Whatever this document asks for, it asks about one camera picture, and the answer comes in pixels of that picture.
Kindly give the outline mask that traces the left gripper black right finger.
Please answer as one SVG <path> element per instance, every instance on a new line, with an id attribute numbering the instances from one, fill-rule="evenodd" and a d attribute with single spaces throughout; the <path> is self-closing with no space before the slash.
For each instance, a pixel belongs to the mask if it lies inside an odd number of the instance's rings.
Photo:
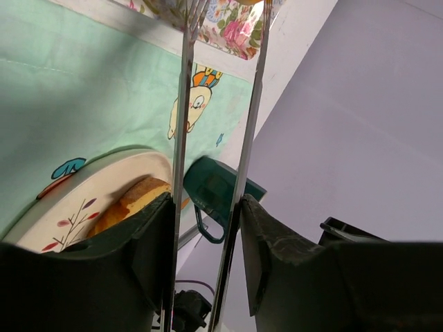
<path id="1" fill-rule="evenodd" d="M 314 243 L 241 202 L 251 316 L 258 331 L 441 331 L 442 244 Z"/>

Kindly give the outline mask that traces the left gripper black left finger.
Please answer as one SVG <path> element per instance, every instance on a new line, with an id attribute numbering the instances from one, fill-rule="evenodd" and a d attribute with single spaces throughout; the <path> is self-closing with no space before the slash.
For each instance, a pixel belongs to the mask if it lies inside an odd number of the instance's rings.
<path id="1" fill-rule="evenodd" d="M 173 202 L 61 252 L 1 244 L 2 331 L 149 331 L 170 282 Z"/>

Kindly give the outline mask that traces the brown bread slice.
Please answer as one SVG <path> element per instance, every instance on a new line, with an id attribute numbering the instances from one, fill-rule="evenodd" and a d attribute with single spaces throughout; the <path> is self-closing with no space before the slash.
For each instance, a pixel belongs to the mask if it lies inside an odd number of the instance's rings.
<path id="1" fill-rule="evenodd" d="M 131 187 L 107 208 L 87 233 L 87 238 L 91 238 L 141 211 L 164 192 L 171 192 L 171 184 L 148 176 Z"/>

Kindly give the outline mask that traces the silver metal tongs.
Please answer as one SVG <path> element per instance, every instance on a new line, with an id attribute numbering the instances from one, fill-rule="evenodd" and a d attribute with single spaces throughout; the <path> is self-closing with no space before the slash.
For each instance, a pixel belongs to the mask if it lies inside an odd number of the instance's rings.
<path id="1" fill-rule="evenodd" d="M 194 59 L 194 46 L 202 27 L 209 1 L 192 1 L 186 4 L 185 27 L 183 32 L 183 43 L 181 51 L 181 73 L 179 76 L 179 93 L 177 101 L 177 116 L 175 126 L 175 143 L 173 156 L 173 179 L 172 179 L 172 200 L 175 206 L 174 212 L 174 244 L 171 253 L 172 276 L 163 291 L 161 307 L 161 330 L 172 330 L 174 291 L 177 269 L 177 253 L 179 242 L 179 226 L 181 220 L 181 196 L 183 193 L 183 172 L 186 156 L 186 138 L 188 109 L 190 99 L 190 81 Z M 253 82 L 251 101 L 248 109 L 246 129 L 242 143 L 242 151 L 239 160 L 238 173 L 233 191 L 230 212 L 228 215 L 228 234 L 224 241 L 220 267 L 217 277 L 217 287 L 210 314 L 208 325 L 209 331 L 220 331 L 222 327 L 222 313 L 226 301 L 226 292 L 230 277 L 233 252 L 237 232 L 239 230 L 239 217 L 241 212 L 240 201 L 244 195 L 246 187 L 247 172 L 251 157 L 251 148 L 254 139 L 257 116 L 262 96 L 263 76 L 266 64 L 266 53 L 269 42 L 269 30 L 271 25 L 271 13 L 273 9 L 272 1 L 264 1 L 262 40 L 260 54 L 258 55 Z"/>

